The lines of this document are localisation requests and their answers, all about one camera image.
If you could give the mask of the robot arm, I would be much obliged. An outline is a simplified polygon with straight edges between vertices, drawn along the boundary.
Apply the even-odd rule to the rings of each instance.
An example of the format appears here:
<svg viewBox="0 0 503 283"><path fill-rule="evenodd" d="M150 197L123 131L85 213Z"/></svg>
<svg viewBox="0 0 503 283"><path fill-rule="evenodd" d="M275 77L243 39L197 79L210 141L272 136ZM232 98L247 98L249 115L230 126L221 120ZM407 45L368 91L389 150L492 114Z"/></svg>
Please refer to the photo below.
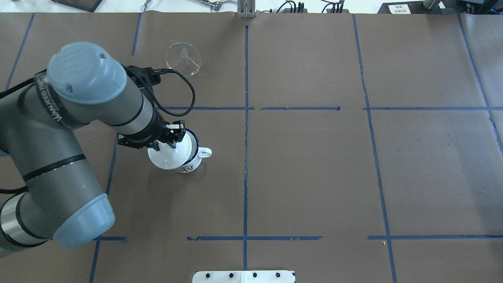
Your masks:
<svg viewBox="0 0 503 283"><path fill-rule="evenodd" d="M1 156L10 156L25 186L1 204L1 257L56 241L84 245L115 223L113 208L74 131L100 121L122 136L119 144L175 148L185 122L169 123L153 86L170 68L124 66L91 42L65 45L47 69L1 93Z"/></svg>

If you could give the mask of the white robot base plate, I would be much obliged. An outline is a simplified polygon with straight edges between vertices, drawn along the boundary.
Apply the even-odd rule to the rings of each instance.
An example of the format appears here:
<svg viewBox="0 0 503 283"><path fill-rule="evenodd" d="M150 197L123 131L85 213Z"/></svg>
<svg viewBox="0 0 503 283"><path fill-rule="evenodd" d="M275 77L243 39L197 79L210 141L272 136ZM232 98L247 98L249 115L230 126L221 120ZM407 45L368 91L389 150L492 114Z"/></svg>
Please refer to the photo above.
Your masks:
<svg viewBox="0 0 503 283"><path fill-rule="evenodd" d="M192 283L296 283L296 276L289 270L201 271Z"/></svg>

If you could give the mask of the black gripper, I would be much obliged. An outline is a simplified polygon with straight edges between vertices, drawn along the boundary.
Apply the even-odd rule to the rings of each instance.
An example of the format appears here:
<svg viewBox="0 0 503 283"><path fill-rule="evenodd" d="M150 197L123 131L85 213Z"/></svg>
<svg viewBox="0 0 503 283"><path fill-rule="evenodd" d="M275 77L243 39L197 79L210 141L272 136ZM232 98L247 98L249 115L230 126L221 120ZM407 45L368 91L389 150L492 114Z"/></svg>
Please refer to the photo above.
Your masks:
<svg viewBox="0 0 503 283"><path fill-rule="evenodd" d="M165 121L158 111L154 111L149 123L136 134L118 134L118 145L141 150L149 147L155 140L167 144L175 149L177 143L182 142L185 136L185 121L178 120L173 123Z"/></svg>

